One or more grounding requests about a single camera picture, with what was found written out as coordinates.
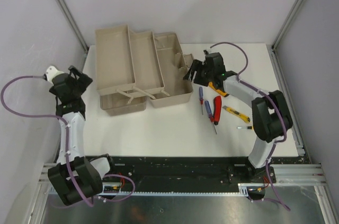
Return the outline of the right aluminium frame post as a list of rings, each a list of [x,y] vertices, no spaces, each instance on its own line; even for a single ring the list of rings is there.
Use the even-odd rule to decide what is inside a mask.
[[[286,19],[283,22],[282,27],[278,31],[278,35],[275,37],[271,48],[273,52],[276,52],[278,49],[279,44],[283,40],[284,36],[287,34],[289,28],[291,27],[293,21],[296,19],[299,11],[301,10],[303,4],[306,2],[306,0],[295,0]]]

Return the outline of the small blue red screwdriver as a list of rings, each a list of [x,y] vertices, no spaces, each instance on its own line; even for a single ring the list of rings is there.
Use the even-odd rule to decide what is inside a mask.
[[[199,87],[199,101],[200,101],[200,106],[201,106],[201,112],[203,114],[203,104],[204,104],[204,99],[203,99],[203,87]]]

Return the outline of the left aluminium frame post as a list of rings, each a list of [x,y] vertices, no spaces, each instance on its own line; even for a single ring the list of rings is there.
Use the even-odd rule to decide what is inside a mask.
[[[66,3],[66,0],[55,0],[56,3],[58,4],[62,14],[64,15],[67,23],[69,24],[71,30],[73,31],[78,43],[80,44],[80,46],[82,47],[82,49],[84,50],[85,53],[88,53],[89,47],[86,44],[86,41]]]

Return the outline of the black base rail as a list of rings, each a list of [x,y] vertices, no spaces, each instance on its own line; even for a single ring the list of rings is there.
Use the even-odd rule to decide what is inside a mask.
[[[113,174],[105,190],[124,192],[235,192],[236,185],[264,187],[276,183],[274,168],[248,180],[240,172],[246,157],[113,157]],[[265,192],[250,193],[261,199]]]

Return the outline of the yellow utility knife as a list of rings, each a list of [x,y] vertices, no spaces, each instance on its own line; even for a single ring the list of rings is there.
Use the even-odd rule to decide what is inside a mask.
[[[226,93],[226,92],[224,92],[224,91],[222,91],[222,90],[216,89],[216,88],[214,87],[214,85],[213,85],[212,82],[209,82],[208,86],[209,86],[213,91],[215,91],[216,93],[218,93],[219,95],[221,95],[222,97],[228,97],[228,96],[229,96],[228,93]]]

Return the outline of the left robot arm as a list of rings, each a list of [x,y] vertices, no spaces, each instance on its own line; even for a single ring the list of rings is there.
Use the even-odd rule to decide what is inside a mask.
[[[109,182],[117,175],[109,155],[92,160],[85,157],[86,105],[82,95],[93,80],[74,66],[68,70],[65,73],[49,66],[45,73],[46,80],[52,84],[49,91],[56,98],[56,116],[61,129],[57,165],[48,170],[48,179],[66,206],[101,193],[102,180]]]

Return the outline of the beige plastic tool box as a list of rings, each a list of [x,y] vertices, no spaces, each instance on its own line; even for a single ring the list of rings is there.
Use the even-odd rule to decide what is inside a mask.
[[[192,65],[174,32],[135,32],[128,25],[95,31],[96,89],[110,116],[187,103],[193,93],[183,77]]]

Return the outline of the large blue red screwdriver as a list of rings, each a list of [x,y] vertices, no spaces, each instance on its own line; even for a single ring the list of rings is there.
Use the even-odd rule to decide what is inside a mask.
[[[209,118],[209,120],[212,124],[213,130],[214,130],[215,134],[217,134],[217,130],[216,130],[216,127],[215,127],[215,124],[214,124],[214,117],[213,117],[213,114],[211,112],[211,107],[210,107],[209,101],[205,101],[204,105],[205,105],[205,108],[206,108],[208,118]]]

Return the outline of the yellow black box cutter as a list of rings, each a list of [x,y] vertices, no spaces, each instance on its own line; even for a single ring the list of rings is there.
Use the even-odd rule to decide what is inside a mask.
[[[231,107],[223,106],[222,108],[224,110],[226,110],[228,113],[235,115],[236,117],[240,118],[242,121],[244,121],[247,124],[249,124],[251,122],[251,119],[248,116],[236,111],[235,109],[233,109]]]

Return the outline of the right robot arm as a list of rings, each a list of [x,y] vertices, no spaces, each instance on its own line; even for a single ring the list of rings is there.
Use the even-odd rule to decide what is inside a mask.
[[[271,157],[277,144],[287,139],[293,126],[292,117],[283,93],[264,91],[242,80],[240,74],[226,70],[220,53],[205,53],[205,60],[193,60],[184,80],[225,91],[252,109],[252,124],[256,134],[253,149],[243,167],[234,169],[250,182],[257,182],[269,172]]]

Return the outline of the aluminium frame post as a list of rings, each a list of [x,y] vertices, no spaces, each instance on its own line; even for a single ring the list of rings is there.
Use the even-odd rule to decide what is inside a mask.
[[[56,3],[58,4],[62,14],[64,15],[67,23],[69,24],[71,30],[73,31],[78,43],[80,44],[80,46],[82,47],[82,49],[84,50],[85,53],[88,53],[89,47],[86,44],[86,41],[66,3],[66,0],[55,0]]]
[[[282,27],[278,31],[278,35],[275,37],[271,48],[273,52],[276,52],[278,49],[279,44],[283,40],[284,36],[287,34],[289,28],[291,27],[293,21],[296,19],[299,11],[301,10],[303,4],[306,2],[306,0],[295,0],[286,19],[283,22]]]

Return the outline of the red folding knife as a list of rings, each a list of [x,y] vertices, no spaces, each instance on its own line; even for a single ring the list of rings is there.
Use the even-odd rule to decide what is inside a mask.
[[[214,125],[218,125],[220,121],[220,115],[221,115],[221,109],[222,109],[222,99],[221,96],[216,96],[213,99],[213,119],[214,119]]]

